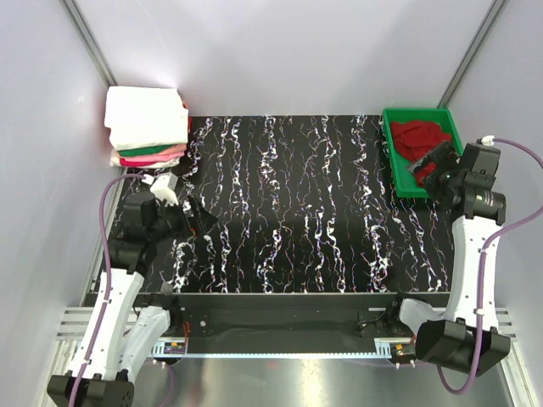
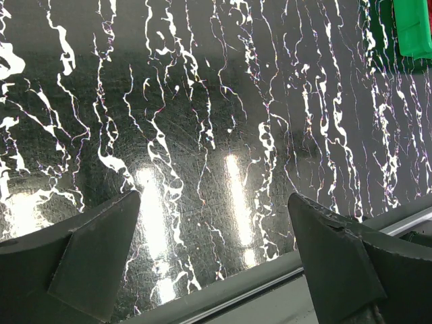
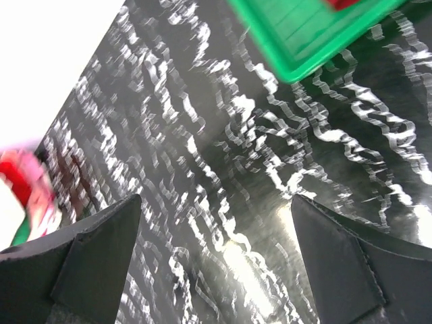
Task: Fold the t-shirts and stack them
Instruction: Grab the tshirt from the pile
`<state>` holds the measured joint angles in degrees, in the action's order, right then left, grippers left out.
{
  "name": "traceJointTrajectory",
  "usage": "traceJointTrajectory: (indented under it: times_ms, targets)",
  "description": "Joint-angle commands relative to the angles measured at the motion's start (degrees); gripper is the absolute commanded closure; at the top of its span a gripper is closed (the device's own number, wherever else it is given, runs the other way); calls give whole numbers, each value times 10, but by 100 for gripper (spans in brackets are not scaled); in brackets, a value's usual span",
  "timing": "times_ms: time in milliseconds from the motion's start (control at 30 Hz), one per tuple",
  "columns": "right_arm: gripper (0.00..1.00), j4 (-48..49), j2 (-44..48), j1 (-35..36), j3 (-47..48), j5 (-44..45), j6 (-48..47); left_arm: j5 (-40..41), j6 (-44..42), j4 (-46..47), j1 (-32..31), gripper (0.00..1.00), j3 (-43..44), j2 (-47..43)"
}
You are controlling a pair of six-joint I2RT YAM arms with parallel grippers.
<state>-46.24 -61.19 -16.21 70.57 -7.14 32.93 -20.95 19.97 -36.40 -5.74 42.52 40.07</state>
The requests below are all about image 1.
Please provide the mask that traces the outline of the red t shirt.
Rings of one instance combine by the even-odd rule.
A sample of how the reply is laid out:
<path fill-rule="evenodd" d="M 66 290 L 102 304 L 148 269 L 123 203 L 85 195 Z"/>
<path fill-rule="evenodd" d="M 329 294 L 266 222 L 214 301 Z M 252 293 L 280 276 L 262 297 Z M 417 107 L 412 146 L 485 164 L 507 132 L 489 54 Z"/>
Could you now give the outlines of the red t shirt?
<path fill-rule="evenodd" d="M 395 150 L 410 163 L 418 161 L 442 142 L 451 142 L 450 133 L 429 121 L 392 122 L 390 130 Z"/>

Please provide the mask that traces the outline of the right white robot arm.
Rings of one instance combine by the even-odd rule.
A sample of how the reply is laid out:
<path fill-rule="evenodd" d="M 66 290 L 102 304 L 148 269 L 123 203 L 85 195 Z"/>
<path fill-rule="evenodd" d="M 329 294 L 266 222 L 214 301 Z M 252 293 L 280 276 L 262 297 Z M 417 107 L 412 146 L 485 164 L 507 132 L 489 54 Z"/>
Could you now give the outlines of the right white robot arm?
<path fill-rule="evenodd" d="M 434 170 L 423 187 L 451 212 L 454 259 L 450 296 L 442 312 L 415 298 L 403 298 L 385 315 L 390 333 L 415 335 L 419 360 L 482 376 L 509 353 L 511 340 L 499 333 L 495 310 L 495 260 L 507 201 L 494 191 L 501 152 L 469 143 L 458 153 L 442 142 L 409 167 L 413 175 Z"/>

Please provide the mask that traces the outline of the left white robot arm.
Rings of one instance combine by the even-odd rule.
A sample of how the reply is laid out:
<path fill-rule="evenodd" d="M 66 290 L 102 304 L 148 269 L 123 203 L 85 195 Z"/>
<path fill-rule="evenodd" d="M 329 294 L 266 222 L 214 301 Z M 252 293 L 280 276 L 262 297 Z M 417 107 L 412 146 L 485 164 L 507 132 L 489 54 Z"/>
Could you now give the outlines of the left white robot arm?
<path fill-rule="evenodd" d="M 193 196 L 178 203 L 150 191 L 136 192 L 121 207 L 83 339 L 67 371 L 48 382 L 47 394 L 57 406 L 132 405 L 137 374 L 152 347 L 184 324 L 179 298 L 159 293 L 142 307 L 134 326 L 126 326 L 157 246 L 202 237 L 217 222 Z"/>

